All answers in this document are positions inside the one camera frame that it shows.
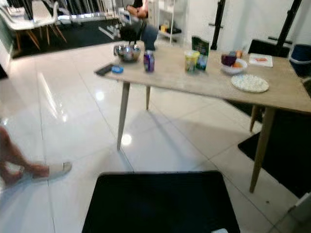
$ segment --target table top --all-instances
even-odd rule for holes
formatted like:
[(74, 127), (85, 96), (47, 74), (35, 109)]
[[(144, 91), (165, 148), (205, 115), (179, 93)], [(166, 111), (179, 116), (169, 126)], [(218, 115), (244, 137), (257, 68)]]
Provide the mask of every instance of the table top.
[(32, 9), (34, 15), (34, 22), (52, 18), (47, 7), (40, 0), (32, 1)]
[[(274, 67), (249, 65), (246, 74), (265, 79), (269, 90), (264, 93), (248, 93), (231, 84), (231, 76), (221, 71), (221, 53), (210, 51), (205, 72), (185, 72), (184, 49), (159, 46), (154, 52), (155, 71), (146, 73), (143, 67), (143, 52), (137, 63), (122, 63), (118, 57), (113, 63), (124, 67), (122, 74), (109, 73), (105, 78), (129, 83), (156, 86), (203, 96), (232, 100), (259, 106), (311, 113), (311, 98), (286, 58), (273, 58)], [(243, 56), (248, 62), (248, 55)]]

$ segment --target white bowl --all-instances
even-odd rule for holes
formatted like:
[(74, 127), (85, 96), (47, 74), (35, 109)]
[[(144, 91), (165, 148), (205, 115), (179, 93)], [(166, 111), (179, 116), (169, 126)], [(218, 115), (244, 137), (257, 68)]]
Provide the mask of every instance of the white bowl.
[(242, 65), (242, 67), (234, 68), (234, 67), (229, 67), (229, 66), (225, 66), (222, 64), (222, 71), (227, 74), (235, 75), (235, 74), (242, 73), (244, 70), (246, 70), (247, 62), (245, 60), (237, 58), (236, 62), (239, 62)]

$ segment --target purple can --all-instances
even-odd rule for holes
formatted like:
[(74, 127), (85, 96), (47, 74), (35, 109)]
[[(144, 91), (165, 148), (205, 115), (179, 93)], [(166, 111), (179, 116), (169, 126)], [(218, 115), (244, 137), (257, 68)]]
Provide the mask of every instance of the purple can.
[(147, 50), (144, 53), (144, 67), (146, 72), (154, 72), (155, 70), (155, 57), (150, 50)]

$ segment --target blue bin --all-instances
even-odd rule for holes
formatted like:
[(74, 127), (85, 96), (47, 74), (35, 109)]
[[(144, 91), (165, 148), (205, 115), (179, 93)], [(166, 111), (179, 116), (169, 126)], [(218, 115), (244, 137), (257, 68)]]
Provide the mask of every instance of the blue bin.
[(296, 74), (300, 77), (311, 75), (311, 46), (310, 45), (295, 45), (290, 57)]

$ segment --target cup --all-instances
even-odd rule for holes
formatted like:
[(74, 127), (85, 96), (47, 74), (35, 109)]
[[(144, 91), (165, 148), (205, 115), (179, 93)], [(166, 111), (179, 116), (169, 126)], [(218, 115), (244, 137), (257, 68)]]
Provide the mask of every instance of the cup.
[(186, 72), (194, 72), (196, 63), (200, 56), (200, 52), (189, 50), (185, 52), (185, 71)]

